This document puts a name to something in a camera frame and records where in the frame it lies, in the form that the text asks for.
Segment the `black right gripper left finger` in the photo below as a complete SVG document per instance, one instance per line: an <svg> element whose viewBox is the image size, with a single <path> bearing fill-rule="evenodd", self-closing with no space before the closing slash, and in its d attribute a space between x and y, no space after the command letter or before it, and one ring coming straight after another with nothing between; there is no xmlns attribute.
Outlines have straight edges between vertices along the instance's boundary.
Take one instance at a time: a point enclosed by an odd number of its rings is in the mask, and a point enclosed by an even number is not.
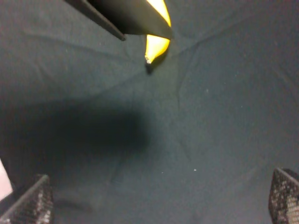
<svg viewBox="0 0 299 224"><path fill-rule="evenodd" d="M0 201L2 224L52 224L54 200L48 175L35 175Z"/></svg>

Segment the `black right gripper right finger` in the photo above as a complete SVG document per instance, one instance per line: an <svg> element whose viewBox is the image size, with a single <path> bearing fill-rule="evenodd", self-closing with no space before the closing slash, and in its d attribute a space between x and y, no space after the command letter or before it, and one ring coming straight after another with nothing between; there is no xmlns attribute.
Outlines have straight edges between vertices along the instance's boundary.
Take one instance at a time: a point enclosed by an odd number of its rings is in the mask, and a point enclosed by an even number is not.
<svg viewBox="0 0 299 224"><path fill-rule="evenodd" d="M299 175L288 168L273 171L268 200L273 224L299 222Z"/></svg>

